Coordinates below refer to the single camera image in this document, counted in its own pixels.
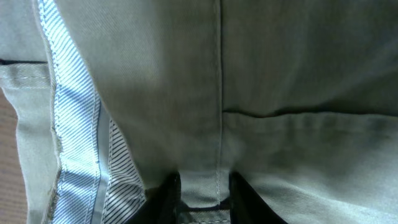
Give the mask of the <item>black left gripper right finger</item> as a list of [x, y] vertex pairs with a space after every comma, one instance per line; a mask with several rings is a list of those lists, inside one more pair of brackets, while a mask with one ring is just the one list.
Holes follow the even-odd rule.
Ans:
[[238, 172], [229, 175], [231, 224], [287, 224]]

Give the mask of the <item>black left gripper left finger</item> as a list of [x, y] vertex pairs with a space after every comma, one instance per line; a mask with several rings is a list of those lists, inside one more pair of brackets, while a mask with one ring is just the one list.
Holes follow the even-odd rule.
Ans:
[[180, 203], [180, 174], [170, 174], [155, 194], [125, 224], [176, 224]]

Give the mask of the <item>grey-green shorts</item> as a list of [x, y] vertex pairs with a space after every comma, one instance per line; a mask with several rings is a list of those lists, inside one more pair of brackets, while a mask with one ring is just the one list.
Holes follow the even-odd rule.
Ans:
[[240, 173], [287, 223], [397, 222], [397, 2], [2, 1], [28, 223], [231, 223]]

